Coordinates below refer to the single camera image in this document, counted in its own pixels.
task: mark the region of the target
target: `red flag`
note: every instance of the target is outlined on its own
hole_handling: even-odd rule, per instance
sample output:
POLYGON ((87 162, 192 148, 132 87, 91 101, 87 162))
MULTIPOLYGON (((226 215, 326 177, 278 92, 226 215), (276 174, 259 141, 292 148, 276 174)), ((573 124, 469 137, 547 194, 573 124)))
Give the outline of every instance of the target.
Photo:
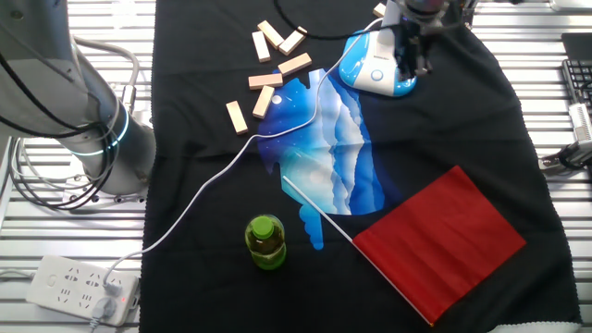
POLYGON ((353 243, 430 324, 526 244, 458 166, 353 243))

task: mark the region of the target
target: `green bottle cap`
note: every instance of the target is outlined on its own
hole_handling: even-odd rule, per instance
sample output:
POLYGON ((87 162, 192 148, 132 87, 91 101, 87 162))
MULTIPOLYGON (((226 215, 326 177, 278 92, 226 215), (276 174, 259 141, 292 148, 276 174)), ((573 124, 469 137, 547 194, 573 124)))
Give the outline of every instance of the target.
POLYGON ((274 223, 268 216, 258 216, 251 224, 253 225, 253 234, 259 240, 266 240, 274 233, 274 223))

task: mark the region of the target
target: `blue printed design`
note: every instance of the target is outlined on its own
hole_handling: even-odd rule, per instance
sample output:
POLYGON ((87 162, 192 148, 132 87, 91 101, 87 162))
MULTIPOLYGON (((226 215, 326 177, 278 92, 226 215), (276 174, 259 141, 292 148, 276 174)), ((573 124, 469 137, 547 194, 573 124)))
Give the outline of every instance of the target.
MULTIPOLYGON (((277 89, 259 133, 278 133, 310 119, 316 88, 325 73, 323 69, 309 73, 311 89, 299 80, 277 89)), ((281 176, 293 181, 328 214, 363 215, 385 205, 359 96, 339 79, 329 76, 323 83, 313 123, 279 138, 259 139, 258 147, 269 173, 278 163, 281 176)), ((282 190, 302 204, 304 229, 313 246, 322 249, 319 213, 283 181, 282 190)))

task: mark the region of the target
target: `gray cable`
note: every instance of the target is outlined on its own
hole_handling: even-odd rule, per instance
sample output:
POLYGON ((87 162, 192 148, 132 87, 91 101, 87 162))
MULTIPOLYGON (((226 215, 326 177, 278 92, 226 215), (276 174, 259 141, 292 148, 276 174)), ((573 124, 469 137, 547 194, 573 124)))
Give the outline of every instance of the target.
POLYGON ((54 178, 44 177, 44 176, 41 176, 39 174, 39 172, 37 171, 37 169, 32 165, 31 160, 29 159, 29 156, 27 155, 27 150, 25 148, 24 141, 22 139, 18 139, 17 140, 17 146, 18 146, 19 149, 16 149, 15 150, 15 153, 10 157, 10 162, 9 163, 10 163, 10 167, 12 167, 13 170, 15 171, 15 173, 20 176, 21 180, 23 182, 25 182, 25 181, 27 181, 27 179, 39 179, 40 181, 42 181, 43 183, 47 184, 48 186, 51 186, 53 188, 56 188, 56 189, 59 189, 59 190, 62 190, 62 191, 83 189, 85 187, 92 186, 95 181, 101 181, 101 180, 103 180, 106 177, 106 175, 109 172, 109 170, 111 170, 113 168, 113 166, 115 165, 115 162, 116 162, 116 160, 117 160, 117 158, 119 156, 119 149, 117 148, 115 150, 115 156, 113 158, 113 162, 105 169, 105 171, 102 174, 98 175, 97 177, 90 177, 88 175, 74 175, 74 176, 70 176, 70 177, 67 177, 67 178, 54 179, 54 178), (21 173, 21 172, 18 171, 18 169, 15 166, 15 162, 17 162, 17 159, 20 158, 21 156, 23 156, 25 158, 25 163, 27 164, 27 166, 33 172, 33 174, 35 176, 27 176, 27 175, 24 175, 23 173, 21 173), (72 179, 72 178, 77 177, 77 176, 86 177, 90 181, 88 183, 84 184, 84 185, 77 185, 77 186, 61 186, 61 185, 57 185, 57 184, 55 184, 53 182, 53 181, 56 181, 56 180, 72 179))
POLYGON ((103 50, 108 52, 116 53, 120 56, 126 57, 131 61, 132 69, 131 69, 131 77, 129 78, 128 85, 134 86, 136 85, 136 81, 138 80, 138 73, 140 73, 140 62, 138 61, 138 57, 134 55, 131 51, 124 49, 123 47, 115 46, 109 43, 102 43, 97 41, 89 41, 85 40, 81 37, 74 36, 74 41, 78 45, 91 47, 97 50, 103 50))
POLYGON ((8 273, 20 275, 20 276, 31 278, 31 279, 33 279, 35 277, 35 273, 29 274, 29 273, 19 271, 17 269, 7 269, 7 270, 0 271, 0 276, 3 276, 4 274, 8 274, 8 273))

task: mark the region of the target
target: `black cable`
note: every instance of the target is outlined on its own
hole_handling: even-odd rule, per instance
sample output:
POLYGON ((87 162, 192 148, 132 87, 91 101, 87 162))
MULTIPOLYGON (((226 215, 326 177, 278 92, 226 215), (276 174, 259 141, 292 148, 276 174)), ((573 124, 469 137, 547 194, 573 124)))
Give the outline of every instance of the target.
MULTIPOLYGON (((298 31, 299 33, 303 34, 304 36, 311 38, 311 39, 316 39, 319 41, 339 41, 339 40, 345 40, 351 37, 355 37, 355 36, 359 36, 371 31, 381 31, 384 29, 394 29, 397 27, 400 27, 400 24, 390 24, 384 27, 379 27, 379 28, 370 28, 368 31, 358 31, 358 32, 354 32, 354 33, 348 33, 348 34, 342 34, 342 35, 317 35, 317 34, 312 34, 309 33, 308 31, 301 31, 298 29, 298 25, 295 24, 291 19, 288 18, 288 16, 286 15, 286 13, 284 12, 284 10, 282 9, 282 7, 279 5, 279 0, 274 0, 274 7, 276 8, 276 12, 279 14, 279 16, 281 17, 281 19, 288 24, 288 26, 296 31, 298 31)), ((448 30, 452 30, 452 29, 456 29, 460 26, 462 26, 462 22, 456 22, 454 24, 449 25, 448 27, 441 27, 438 28, 434 31, 438 31, 438 32, 443 32, 443 31, 448 31, 448 30)))
POLYGON ((71 138, 73 136, 77 136, 80 135, 80 133, 64 133, 64 134, 47 134, 47 133, 41 133, 39 131, 33 130, 33 129, 25 129, 20 125, 17 125, 16 123, 13 123, 12 121, 6 119, 5 117, 0 116, 0 122, 9 126, 10 128, 13 128, 15 130, 19 130, 23 133, 32 135, 32 136, 36 136, 36 137, 41 137, 41 138, 48 138, 48 139, 65 139, 65 138, 71 138))
POLYGON ((82 128, 78 128, 78 127, 76 127, 74 125, 70 125, 66 121, 64 121, 64 120, 56 117, 56 115, 54 115, 51 111, 49 111, 47 109, 47 107, 45 107, 45 105, 43 105, 37 99, 37 97, 35 97, 35 95, 29 90, 29 88, 27 88, 27 85, 25 85, 25 83, 20 79, 19 75, 17 75, 17 73, 8 64, 8 62, 6 61, 6 59, 4 58, 4 56, 2 55, 2 53, 0 53, 0 65, 2 65, 2 68, 6 71, 6 73, 8 73, 8 75, 10 76, 10 79, 12 79, 17 84, 18 88, 27 96, 27 98, 29 98, 29 100, 35 106, 37 106, 41 110, 41 112, 43 112, 44 114, 46 114, 48 117, 50 117, 56 123, 62 125, 65 128, 68 128, 68 129, 71 129, 71 130, 75 130, 79 134, 87 131, 89 128, 96 127, 96 125, 85 125, 82 128))
MULTIPOLYGON (((29 186, 29 184, 27 183, 27 181, 25 179, 22 179, 22 185, 32 195, 32 198, 31 198, 29 195, 27 195, 27 193, 25 193, 25 191, 23 189, 20 188, 19 184, 16 182, 16 177, 15 177, 14 170, 12 169, 12 167, 9 169, 9 175, 12 178, 13 183, 14 183, 15 188, 18 191, 18 193, 20 193, 20 195, 22 195, 22 197, 25 198, 30 203, 37 204, 37 205, 40 205, 40 206, 43 206, 43 207, 46 207, 46 208, 49 208, 49 209, 72 211, 72 210, 75 210, 75 209, 78 209, 78 208, 84 206, 86 203, 88 203, 90 200, 92 200, 93 197, 96 195, 96 193, 103 188, 103 186, 105 185, 107 179, 111 175, 112 165, 113 165, 113 163, 115 163, 115 156, 116 156, 115 149, 118 149, 118 148, 109 149, 108 148, 109 147, 108 138, 105 138, 104 144, 105 144, 104 145, 104 156, 105 156, 105 158, 103 160, 102 170, 101 170, 100 173, 103 174, 103 173, 105 173, 105 171, 107 171, 106 174, 105 174, 105 176, 103 178, 98 179, 95 182, 93 182, 91 188, 88 189, 87 191, 85 191, 81 196, 79 196, 79 197, 77 197, 77 198, 75 198, 73 200, 70 200, 68 202, 65 202, 65 203, 48 203, 48 202, 46 202, 44 199, 42 199, 41 197, 39 197, 34 192, 34 190, 29 186), (85 197, 87 197, 87 199, 84 200, 82 203, 76 205, 76 206, 73 206, 73 207, 64 207, 64 206, 67 206, 67 205, 70 205, 70 204, 75 204, 75 203, 77 203, 78 201, 82 200, 85 197)), ((15 153, 15 149, 17 149, 17 146, 16 146, 16 143, 13 142, 10 145, 10 150, 9 150, 10 156, 12 156, 15 153)), ((20 161, 19 160, 17 160, 17 170, 18 170, 18 172, 21 172, 20 171, 20 161)))
MULTIPOLYGON (((8 138, 8 141, 10 142, 10 144, 12 144, 12 142, 14 141, 12 138, 8 138)), ((8 181, 8 177, 10 177, 10 174, 8 173, 8 170, 10 169, 10 154, 8 155, 8 165, 7 165, 7 169, 6 169, 6 173, 4 175, 4 180, 2 180, 2 182, 0 183, 0 185, 2 186, 2 189, 0 189, 0 202, 2 202, 2 196, 4 195, 4 192, 6 191, 6 182, 8 181)))
POLYGON ((51 203, 48 203, 48 202, 46 202, 44 199, 40 198, 40 197, 39 197, 39 196, 38 196, 38 195, 37 195, 37 194, 34 192, 34 190, 33 190, 33 189, 31 189, 31 188, 29 187, 29 184, 27 184, 26 180, 23 180, 23 181, 22 181, 22 184, 25 186, 25 188, 27 189, 27 191, 28 191, 28 192, 29 192, 29 193, 30 193, 30 194, 31 194, 31 195, 34 197, 34 199, 33 199, 33 198, 31 198, 31 197, 29 197, 29 196, 28 196, 28 195, 27 195, 27 194, 24 192, 24 190, 20 188, 20 186, 17 184, 17 182, 15 182, 15 188, 16 188, 16 189, 17 189, 17 191, 20 193, 20 195, 22 195, 22 196, 23 196, 23 197, 24 197, 24 198, 25 198, 27 201, 29 201, 29 202, 31 202, 31 203, 33 203, 33 204, 40 205, 40 206, 43 206, 43 207, 46 207, 46 208, 49 208, 49 209, 63 210, 63 211, 72 211, 72 210, 75 210, 75 209, 77 209, 77 208, 80 208, 80 207, 84 206, 86 203, 88 203, 88 202, 89 202, 89 201, 90 201, 90 200, 93 198, 93 196, 94 196, 94 195, 95 195, 95 194, 96 194, 96 193, 97 193, 99 190, 101 190, 102 186, 105 184, 105 181, 106 181, 106 179, 107 179, 107 178, 109 177, 109 175, 110 175, 110 171, 111 171, 111 170, 109 170, 109 171, 107 172, 107 174, 105 175, 105 177, 104 177, 103 179, 101 179, 102 183, 101 183, 101 184, 99 184, 99 186, 97 186, 97 185, 96 185, 96 184, 97 184, 97 181, 99 181, 99 180, 97 180, 97 181, 95 181, 95 182, 92 184, 91 188, 90 188, 90 189, 88 189, 88 190, 87 190, 85 193, 83 193, 81 196, 79 196, 79 197, 75 198, 74 200, 70 200, 70 201, 68 201, 68 202, 65 202, 65 203, 55 203, 55 204, 51 204, 51 203), (76 206, 74 206, 74 207, 63 207, 63 206, 65 206, 65 205, 69 205, 69 204, 75 204, 76 202, 78 202, 78 201, 82 200, 82 199, 83 199, 83 198, 85 198, 85 197, 88 195, 88 193, 90 193, 91 191, 93 191, 93 193, 92 193, 92 194, 91 194, 91 196, 89 196, 89 197, 88 197, 88 198, 87 198, 87 199, 86 199, 84 202, 82 202, 82 203, 80 203, 80 204, 78 204, 78 205, 76 205, 76 206))
POLYGON ((570 148, 570 146, 566 146, 566 147, 564 147, 563 149, 561 149, 557 153, 557 157, 558 157, 560 163, 564 167, 566 167, 566 168, 568 168, 570 170, 580 170, 580 169, 582 169, 585 166, 584 164, 581 164, 581 165, 577 166, 577 165, 575 165, 572 162, 570 162, 570 161, 567 160, 567 157, 570 156, 570 155, 572 155, 572 153, 573 153, 572 148, 570 148))
POLYGON ((48 134, 48 133, 42 133, 33 129, 25 129, 22 126, 8 120, 5 117, 0 116, 0 122, 4 123, 5 125, 15 129, 15 130, 19 130, 23 133, 29 134, 29 135, 33 135, 33 136, 37 136, 37 137, 44 137, 44 138, 51 138, 51 139, 64 139, 64 138, 70 138, 76 135, 80 135, 84 132, 86 132, 87 130, 91 130, 93 128, 96 128, 97 126, 100 126, 99 122, 96 123, 92 123, 92 124, 88 124, 85 125, 81 128, 77 128, 73 125, 68 124, 67 122, 63 121, 62 119, 56 117, 56 115, 54 115, 51 111, 49 111, 47 109, 47 107, 45 107, 45 105, 43 105, 33 94, 32 92, 29 90, 29 88, 27 88, 27 86, 25 85, 25 83, 20 79, 20 77, 17 75, 17 73, 12 69, 12 67, 8 64, 8 62, 6 61, 6 59, 4 58, 4 56, 0 53, 0 65, 2 66, 2 68, 6 71, 6 73, 10 76, 10 78, 15 82, 15 84, 17 84, 18 88, 27 96, 27 98, 29 98, 29 100, 35 105, 37 106, 44 114, 46 114, 48 117, 50 117, 53 121, 55 121, 56 123, 58 123, 59 125, 62 125, 66 128, 69 128, 73 131, 69 132, 69 133, 64 133, 64 134, 48 134))

